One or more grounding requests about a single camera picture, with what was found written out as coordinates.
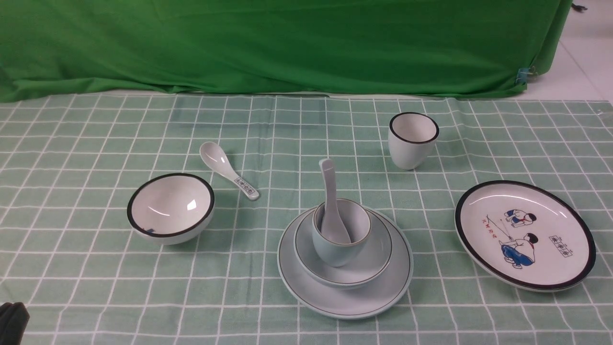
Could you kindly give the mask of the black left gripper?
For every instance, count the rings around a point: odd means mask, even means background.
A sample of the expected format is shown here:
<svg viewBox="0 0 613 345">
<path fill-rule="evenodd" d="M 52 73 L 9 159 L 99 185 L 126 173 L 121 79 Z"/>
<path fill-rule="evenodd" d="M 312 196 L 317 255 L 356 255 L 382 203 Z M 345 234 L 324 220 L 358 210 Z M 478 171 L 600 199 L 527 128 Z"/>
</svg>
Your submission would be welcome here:
<svg viewBox="0 0 613 345">
<path fill-rule="evenodd" d="M 20 345 L 29 322 L 23 303 L 4 303 L 0 307 L 0 344 Z"/>
</svg>

